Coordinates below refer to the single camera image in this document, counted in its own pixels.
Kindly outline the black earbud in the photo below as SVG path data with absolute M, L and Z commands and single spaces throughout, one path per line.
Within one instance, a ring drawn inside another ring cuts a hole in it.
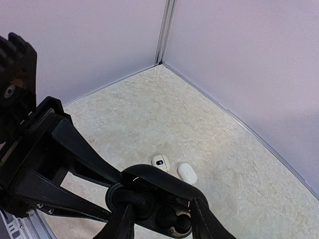
M 173 222 L 173 227 L 175 230 L 180 233 L 184 234 L 188 232 L 191 228 L 191 219 L 188 215 L 181 214 L 176 217 L 175 221 Z

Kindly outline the white square charging case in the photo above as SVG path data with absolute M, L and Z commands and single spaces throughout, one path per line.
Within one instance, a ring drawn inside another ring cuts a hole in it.
M 164 172 L 169 172 L 170 170 L 170 162 L 164 154 L 155 155 L 151 160 L 151 164 Z

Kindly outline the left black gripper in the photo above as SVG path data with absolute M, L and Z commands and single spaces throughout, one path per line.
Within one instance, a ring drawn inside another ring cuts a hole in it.
M 62 118 L 67 119 L 57 124 Z M 123 181 L 119 170 L 90 146 L 70 119 L 60 100 L 47 97 L 22 122 L 17 137 L 4 142 L 0 151 L 2 210 L 19 218 L 39 209 L 52 216 L 105 223 L 110 219 L 112 213 L 106 209 L 60 186 L 68 170 L 101 186 Z

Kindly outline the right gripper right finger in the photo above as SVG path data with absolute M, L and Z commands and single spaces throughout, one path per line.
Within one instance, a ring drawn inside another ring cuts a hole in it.
M 201 198 L 192 200 L 193 239 L 236 239 L 215 217 Z

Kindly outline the black oval charging case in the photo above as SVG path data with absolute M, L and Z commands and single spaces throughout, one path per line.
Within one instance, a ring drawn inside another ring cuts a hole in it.
M 121 172 L 123 181 L 111 186 L 105 196 L 108 208 L 115 212 L 120 204 L 132 204 L 135 223 L 159 234 L 183 239 L 184 234 L 173 227 L 176 217 L 191 218 L 190 206 L 194 198 L 207 198 L 196 187 L 147 164 L 137 164 Z

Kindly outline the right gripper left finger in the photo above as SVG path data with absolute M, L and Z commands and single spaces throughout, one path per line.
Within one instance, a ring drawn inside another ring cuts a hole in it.
M 110 220 L 93 239 L 133 239 L 135 215 L 132 204 L 120 204 Z

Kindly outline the white oval charging case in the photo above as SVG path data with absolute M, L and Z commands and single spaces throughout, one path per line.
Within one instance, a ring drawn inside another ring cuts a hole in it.
M 177 173 L 184 182 L 190 185 L 194 185 L 198 181 L 197 174 L 195 173 L 192 166 L 188 163 L 181 163 L 177 167 Z

